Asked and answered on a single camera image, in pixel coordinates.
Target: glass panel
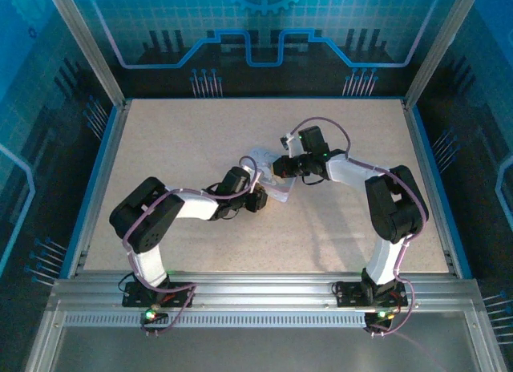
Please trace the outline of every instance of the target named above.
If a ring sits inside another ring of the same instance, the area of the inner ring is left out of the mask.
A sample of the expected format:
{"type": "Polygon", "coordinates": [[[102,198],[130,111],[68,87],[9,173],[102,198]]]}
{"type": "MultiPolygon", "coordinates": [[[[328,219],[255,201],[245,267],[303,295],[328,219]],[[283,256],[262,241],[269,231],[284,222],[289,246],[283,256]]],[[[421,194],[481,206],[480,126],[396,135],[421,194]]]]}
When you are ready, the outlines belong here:
{"type": "Polygon", "coordinates": [[[404,95],[454,0],[75,0],[128,97],[404,95]]]}
{"type": "Polygon", "coordinates": [[[23,370],[112,105],[51,0],[0,12],[0,369],[23,370]]]}
{"type": "Polygon", "coordinates": [[[477,0],[418,102],[472,273],[509,283],[511,13],[513,0],[477,0]]]}

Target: beige tabletop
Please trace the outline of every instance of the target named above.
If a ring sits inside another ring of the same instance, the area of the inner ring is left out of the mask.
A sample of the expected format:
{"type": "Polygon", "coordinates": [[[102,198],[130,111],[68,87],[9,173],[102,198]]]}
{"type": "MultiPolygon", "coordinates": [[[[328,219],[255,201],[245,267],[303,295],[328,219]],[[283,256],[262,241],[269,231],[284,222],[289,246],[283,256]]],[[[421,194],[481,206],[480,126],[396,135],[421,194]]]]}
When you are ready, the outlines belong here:
{"type": "MultiPolygon", "coordinates": [[[[144,179],[155,176],[169,187],[205,188],[221,181],[254,147],[285,154],[280,137],[313,115],[344,126],[352,140],[351,156],[385,167],[408,166],[427,202],[398,99],[137,99],[85,269],[130,269],[108,217],[144,179]]],[[[331,149],[345,148],[335,127],[317,125],[331,149]]],[[[169,270],[352,272],[366,266],[375,241],[365,195],[330,181],[312,187],[297,181],[287,203],[269,200],[256,214],[241,210],[233,220],[175,220],[160,248],[169,270]]],[[[447,271],[433,219],[412,242],[401,271],[447,271]]]]}

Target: speckled work surface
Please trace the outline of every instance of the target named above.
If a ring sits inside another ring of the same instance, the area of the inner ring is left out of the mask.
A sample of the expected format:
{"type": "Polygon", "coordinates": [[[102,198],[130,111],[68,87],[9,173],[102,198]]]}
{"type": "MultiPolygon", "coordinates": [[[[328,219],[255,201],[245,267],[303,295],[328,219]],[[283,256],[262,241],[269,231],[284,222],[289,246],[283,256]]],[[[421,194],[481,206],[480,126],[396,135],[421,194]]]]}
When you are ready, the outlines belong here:
{"type": "MultiPolygon", "coordinates": [[[[283,152],[279,138],[313,115],[328,116],[346,128],[355,158],[408,166],[427,201],[399,100],[137,99],[123,130],[85,269],[129,269],[108,217],[145,178],[155,176],[170,187],[204,188],[222,180],[255,146],[283,152]]],[[[330,148],[345,148],[336,128],[318,125],[330,148]]],[[[287,203],[270,200],[257,214],[241,210],[230,221],[176,220],[160,248],[170,270],[360,271],[375,240],[365,195],[342,184],[325,181],[308,187],[299,181],[287,203]]],[[[410,246],[402,271],[447,271],[432,220],[410,246]]]]}

